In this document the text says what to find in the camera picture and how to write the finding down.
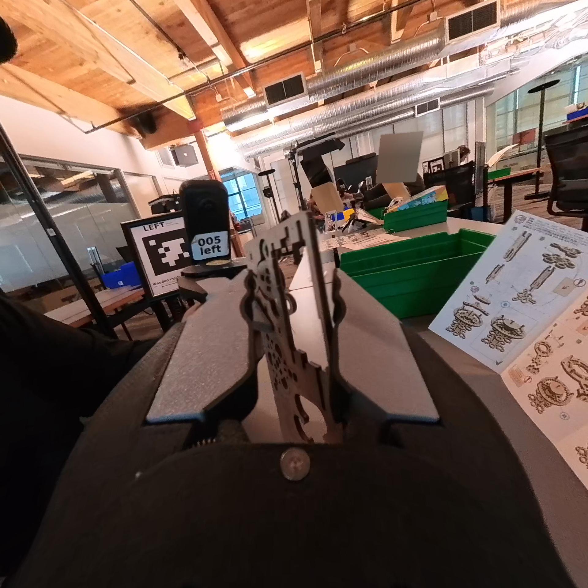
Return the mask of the printed paper sheets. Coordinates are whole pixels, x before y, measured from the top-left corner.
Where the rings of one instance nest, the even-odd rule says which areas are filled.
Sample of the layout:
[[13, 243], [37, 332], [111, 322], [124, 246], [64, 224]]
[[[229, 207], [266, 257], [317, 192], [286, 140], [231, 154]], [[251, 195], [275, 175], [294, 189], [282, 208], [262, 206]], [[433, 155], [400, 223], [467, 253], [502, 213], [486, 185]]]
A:
[[360, 251], [376, 246], [398, 243], [407, 238], [374, 231], [356, 232], [351, 235], [331, 236], [319, 241], [319, 251], [326, 252], [342, 247], [351, 251]]

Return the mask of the colourful cardboard box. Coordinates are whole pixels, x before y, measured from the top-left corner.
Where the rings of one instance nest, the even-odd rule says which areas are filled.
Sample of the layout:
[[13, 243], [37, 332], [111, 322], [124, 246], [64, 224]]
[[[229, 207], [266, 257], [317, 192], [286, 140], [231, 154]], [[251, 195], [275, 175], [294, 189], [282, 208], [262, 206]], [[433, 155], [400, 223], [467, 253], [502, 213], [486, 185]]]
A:
[[399, 196], [391, 201], [386, 208], [386, 213], [407, 210], [417, 206], [448, 200], [447, 187], [445, 185], [430, 187], [414, 196]]

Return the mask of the framed marker sign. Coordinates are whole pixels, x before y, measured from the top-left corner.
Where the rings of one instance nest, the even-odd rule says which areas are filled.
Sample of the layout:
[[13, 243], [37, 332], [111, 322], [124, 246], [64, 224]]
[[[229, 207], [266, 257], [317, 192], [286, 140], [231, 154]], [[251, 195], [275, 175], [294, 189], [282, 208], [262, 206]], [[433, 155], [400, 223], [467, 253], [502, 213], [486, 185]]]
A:
[[192, 266], [182, 212], [168, 212], [121, 223], [145, 295], [161, 300], [178, 293], [178, 277]]

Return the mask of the silver air duct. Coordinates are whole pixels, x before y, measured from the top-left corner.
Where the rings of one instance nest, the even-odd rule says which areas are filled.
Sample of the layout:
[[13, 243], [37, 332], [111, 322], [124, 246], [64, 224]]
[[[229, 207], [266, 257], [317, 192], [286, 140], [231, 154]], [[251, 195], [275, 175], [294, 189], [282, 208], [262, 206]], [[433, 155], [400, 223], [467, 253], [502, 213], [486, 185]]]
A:
[[291, 114], [234, 137], [234, 149], [249, 160], [327, 134], [345, 138], [413, 118], [414, 106], [433, 98], [443, 109], [486, 97], [533, 52], [558, 50], [587, 35], [587, 1], [500, 1], [500, 7], [495, 32], [446, 45], [445, 19], [455, 12], [428, 32], [307, 77], [305, 98], [268, 109], [263, 97], [225, 109], [223, 122], [232, 132]]

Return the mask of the wooden standing desk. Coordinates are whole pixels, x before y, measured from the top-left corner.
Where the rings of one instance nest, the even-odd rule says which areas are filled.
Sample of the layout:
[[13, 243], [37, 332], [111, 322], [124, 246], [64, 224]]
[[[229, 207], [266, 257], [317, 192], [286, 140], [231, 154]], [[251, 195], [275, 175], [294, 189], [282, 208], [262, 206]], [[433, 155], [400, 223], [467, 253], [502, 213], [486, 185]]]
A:
[[524, 181], [531, 180], [533, 178], [540, 179], [545, 172], [545, 168], [538, 167], [532, 169], [526, 169], [511, 173], [509, 175], [503, 175], [498, 178], [490, 179], [486, 182], [486, 187], [498, 186], [503, 187], [503, 220], [507, 221], [512, 213], [512, 196], [513, 196], [513, 185]]

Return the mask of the folded paper instruction booklet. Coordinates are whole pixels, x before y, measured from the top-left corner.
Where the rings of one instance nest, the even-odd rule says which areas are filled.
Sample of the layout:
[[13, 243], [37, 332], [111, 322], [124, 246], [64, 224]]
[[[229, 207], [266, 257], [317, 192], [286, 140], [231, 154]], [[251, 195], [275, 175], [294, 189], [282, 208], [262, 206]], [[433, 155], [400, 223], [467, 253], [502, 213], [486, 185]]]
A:
[[519, 210], [429, 329], [497, 373], [587, 486], [587, 233]]

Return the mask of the black studio light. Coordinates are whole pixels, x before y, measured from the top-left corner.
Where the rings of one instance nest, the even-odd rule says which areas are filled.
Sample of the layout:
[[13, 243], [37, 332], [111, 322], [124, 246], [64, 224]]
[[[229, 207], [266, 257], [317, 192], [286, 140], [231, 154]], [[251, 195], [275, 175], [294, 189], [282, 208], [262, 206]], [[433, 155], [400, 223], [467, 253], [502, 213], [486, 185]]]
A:
[[344, 142], [331, 134], [297, 144], [296, 154], [300, 156], [301, 167], [311, 188], [335, 183], [333, 173], [329, 171], [323, 156], [341, 151], [344, 147]]

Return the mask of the black metal post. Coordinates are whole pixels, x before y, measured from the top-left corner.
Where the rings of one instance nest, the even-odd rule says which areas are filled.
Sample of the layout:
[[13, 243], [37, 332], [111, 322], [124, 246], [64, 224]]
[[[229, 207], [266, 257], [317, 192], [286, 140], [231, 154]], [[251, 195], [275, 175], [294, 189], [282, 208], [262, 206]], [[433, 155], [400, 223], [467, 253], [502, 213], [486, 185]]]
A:
[[35, 213], [41, 227], [47, 234], [52, 246], [58, 254], [63, 266], [68, 272], [71, 280], [76, 286], [82, 300], [90, 311], [91, 317], [96, 323], [98, 330], [111, 338], [116, 339], [116, 333], [107, 319], [107, 315], [100, 305], [92, 287], [84, 276], [75, 256], [65, 242], [62, 233], [51, 217], [42, 197], [34, 184], [19, 154], [14, 148], [11, 140], [3, 126], [1, 126], [1, 155], [5, 164], [9, 167], [12, 175], [23, 190], [26, 199]]

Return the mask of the black floor lamp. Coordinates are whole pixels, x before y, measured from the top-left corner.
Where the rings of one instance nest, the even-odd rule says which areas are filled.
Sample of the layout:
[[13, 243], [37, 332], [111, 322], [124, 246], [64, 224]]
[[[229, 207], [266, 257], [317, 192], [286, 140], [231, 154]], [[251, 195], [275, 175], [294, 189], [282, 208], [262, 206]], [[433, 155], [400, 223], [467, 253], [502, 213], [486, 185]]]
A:
[[552, 79], [550, 81], [538, 84], [537, 86], [528, 90], [528, 94], [539, 93], [539, 125], [537, 135], [537, 154], [536, 154], [536, 172], [534, 178], [534, 192], [524, 196], [524, 200], [533, 201], [540, 198], [545, 198], [547, 192], [540, 192], [540, 179], [541, 179], [541, 154], [543, 149], [543, 125], [545, 118], [545, 102], [546, 102], [546, 91], [560, 82], [559, 79]]
[[275, 194], [274, 194], [273, 187], [271, 184], [271, 177], [273, 176], [274, 173], [275, 173], [275, 170], [270, 168], [268, 170], [261, 171], [260, 173], [258, 173], [258, 177], [262, 181], [262, 194], [271, 204], [271, 208], [273, 210], [273, 215], [275, 217], [275, 222], [276, 222], [276, 224], [279, 224], [280, 213], [278, 212], [278, 209], [277, 209]]

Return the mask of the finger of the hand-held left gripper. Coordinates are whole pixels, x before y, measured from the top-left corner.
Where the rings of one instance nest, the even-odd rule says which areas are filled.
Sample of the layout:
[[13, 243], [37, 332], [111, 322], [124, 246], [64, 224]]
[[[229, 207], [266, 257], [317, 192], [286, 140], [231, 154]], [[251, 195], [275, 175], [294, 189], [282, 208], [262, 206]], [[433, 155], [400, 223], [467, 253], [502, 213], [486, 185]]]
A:
[[202, 290], [207, 293], [205, 303], [223, 298], [228, 295], [236, 294], [237, 301], [240, 302], [246, 294], [245, 279], [248, 272], [240, 272], [235, 277], [209, 277], [202, 280]]

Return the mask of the wooden parts sheet with cutouts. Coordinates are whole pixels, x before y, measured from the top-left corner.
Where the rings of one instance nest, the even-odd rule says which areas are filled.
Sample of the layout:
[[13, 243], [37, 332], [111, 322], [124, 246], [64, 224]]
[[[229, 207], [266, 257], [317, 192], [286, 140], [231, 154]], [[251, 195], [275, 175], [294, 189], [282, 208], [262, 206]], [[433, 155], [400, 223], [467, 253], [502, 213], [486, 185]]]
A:
[[[242, 312], [249, 322], [254, 341], [261, 346], [268, 364], [270, 383], [284, 440], [314, 443], [304, 430], [309, 422], [302, 399], [316, 406], [326, 426], [326, 443], [340, 443], [342, 424], [338, 423], [330, 398], [329, 367], [316, 364], [295, 343], [291, 316], [310, 319], [311, 334], [318, 334], [329, 364], [334, 328], [316, 225], [309, 212], [299, 212], [276, 225], [245, 246], [247, 275]], [[286, 255], [293, 261], [307, 260], [311, 277], [311, 307], [316, 317], [302, 309], [287, 291], [279, 261]]]

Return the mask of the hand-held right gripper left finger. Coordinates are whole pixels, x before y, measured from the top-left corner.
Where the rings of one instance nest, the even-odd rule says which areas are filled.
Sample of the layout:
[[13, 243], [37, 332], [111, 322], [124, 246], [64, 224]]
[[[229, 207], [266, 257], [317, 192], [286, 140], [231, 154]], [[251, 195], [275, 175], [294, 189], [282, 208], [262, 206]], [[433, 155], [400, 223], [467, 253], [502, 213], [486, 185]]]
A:
[[183, 323], [148, 423], [243, 421], [253, 411], [261, 356], [245, 305], [248, 277], [242, 303], [234, 294], [204, 302]]

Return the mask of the person's left forearm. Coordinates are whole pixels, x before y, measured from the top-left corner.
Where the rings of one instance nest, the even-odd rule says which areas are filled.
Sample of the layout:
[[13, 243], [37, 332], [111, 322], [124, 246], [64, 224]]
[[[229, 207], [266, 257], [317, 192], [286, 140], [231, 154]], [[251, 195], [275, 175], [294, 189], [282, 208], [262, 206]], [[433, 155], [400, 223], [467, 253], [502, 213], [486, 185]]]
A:
[[24, 400], [31, 394], [88, 417], [163, 339], [113, 339], [1, 296], [1, 400]]

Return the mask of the green plastic bin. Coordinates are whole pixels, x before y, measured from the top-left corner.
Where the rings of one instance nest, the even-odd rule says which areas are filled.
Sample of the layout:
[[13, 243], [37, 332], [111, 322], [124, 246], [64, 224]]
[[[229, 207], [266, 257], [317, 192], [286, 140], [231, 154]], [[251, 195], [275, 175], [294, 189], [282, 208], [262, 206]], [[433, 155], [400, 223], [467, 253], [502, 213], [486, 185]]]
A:
[[438, 232], [344, 253], [340, 269], [399, 319], [435, 315], [494, 239]]
[[389, 233], [399, 233], [444, 223], [447, 219], [448, 203], [448, 200], [435, 201], [389, 212], [383, 217], [383, 229]]

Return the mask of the person's dark clothed body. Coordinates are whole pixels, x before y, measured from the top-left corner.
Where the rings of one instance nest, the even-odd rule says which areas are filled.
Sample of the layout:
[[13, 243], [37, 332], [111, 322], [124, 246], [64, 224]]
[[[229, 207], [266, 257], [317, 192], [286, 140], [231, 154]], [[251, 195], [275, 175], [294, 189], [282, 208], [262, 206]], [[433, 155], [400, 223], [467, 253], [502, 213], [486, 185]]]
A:
[[29, 552], [56, 482], [83, 430], [81, 416], [1, 402], [1, 576]]

